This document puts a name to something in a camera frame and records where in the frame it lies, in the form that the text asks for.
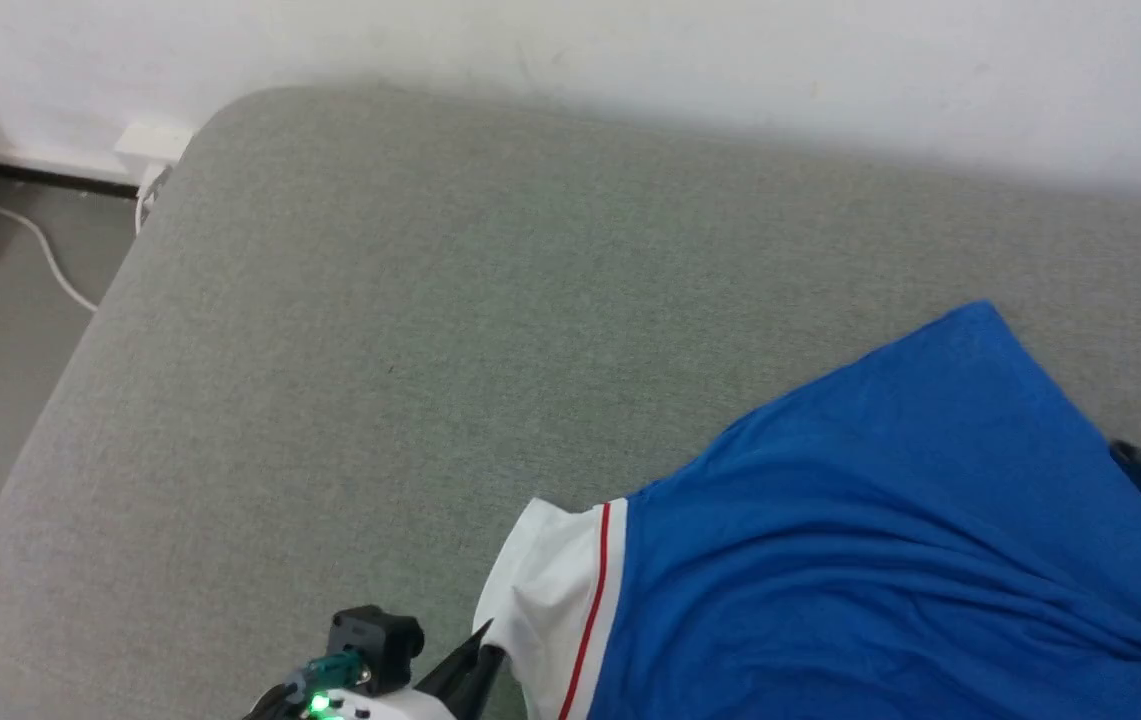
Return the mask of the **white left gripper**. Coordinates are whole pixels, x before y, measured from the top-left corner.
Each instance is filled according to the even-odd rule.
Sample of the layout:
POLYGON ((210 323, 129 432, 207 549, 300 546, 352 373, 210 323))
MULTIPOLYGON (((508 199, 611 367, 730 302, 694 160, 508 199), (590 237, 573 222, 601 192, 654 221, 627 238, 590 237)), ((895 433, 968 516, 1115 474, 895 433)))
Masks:
POLYGON ((366 697, 346 689, 294 693, 278 685, 256 702, 246 719, 480 719, 507 653, 486 644, 487 620, 450 652, 414 689, 366 697), (448 701, 448 710, 442 701, 448 701))

